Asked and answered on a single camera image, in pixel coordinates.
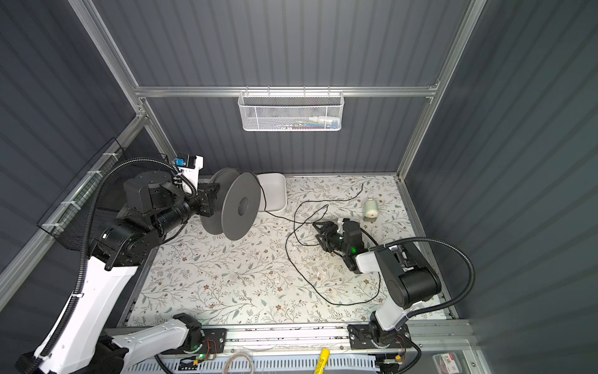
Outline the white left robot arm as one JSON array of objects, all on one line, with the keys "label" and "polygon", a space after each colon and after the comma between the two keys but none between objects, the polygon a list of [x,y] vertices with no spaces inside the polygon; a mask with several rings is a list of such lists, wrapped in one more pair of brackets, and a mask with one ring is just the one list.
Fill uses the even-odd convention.
[{"label": "white left robot arm", "polygon": [[[126,205],[117,218],[93,232],[95,211],[105,185],[124,168],[155,164],[124,184]],[[219,183],[191,182],[177,165],[146,157],[117,164],[98,183],[87,214],[76,285],[51,332],[33,352],[19,357],[21,373],[120,373],[151,356],[182,346],[198,348],[202,327],[177,314],[166,324],[143,330],[139,339],[103,333],[124,287],[169,232],[195,215],[210,217]]]}]

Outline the grey perforated cable spool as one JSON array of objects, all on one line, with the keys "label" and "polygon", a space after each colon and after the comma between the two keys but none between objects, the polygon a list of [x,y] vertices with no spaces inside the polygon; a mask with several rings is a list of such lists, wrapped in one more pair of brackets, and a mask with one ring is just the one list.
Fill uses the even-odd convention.
[{"label": "grey perforated cable spool", "polygon": [[224,234],[231,241],[243,238],[253,226],[261,201],[261,189],[254,174],[236,168],[223,168],[210,179],[220,185],[214,215],[201,217],[211,235]]}]

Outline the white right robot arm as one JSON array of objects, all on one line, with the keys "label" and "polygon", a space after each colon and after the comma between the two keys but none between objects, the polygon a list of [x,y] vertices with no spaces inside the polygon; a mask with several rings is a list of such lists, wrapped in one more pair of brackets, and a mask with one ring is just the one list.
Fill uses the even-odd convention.
[{"label": "white right robot arm", "polygon": [[[341,225],[333,221],[316,222],[316,240],[320,247],[341,257],[347,269],[355,274],[376,273],[386,286],[388,299],[375,310],[366,325],[348,327],[354,337],[353,349],[370,346],[387,348],[397,341],[403,347],[410,344],[405,325],[414,316],[446,309],[461,302],[473,289],[476,274],[473,262],[456,246],[447,242],[427,238],[402,238],[394,242],[365,246],[365,230],[356,221],[346,219]],[[442,291],[440,276],[426,260],[418,243],[432,243],[443,246],[457,254],[468,270],[468,281],[464,289],[454,298],[436,306],[425,307],[424,303]]]}]

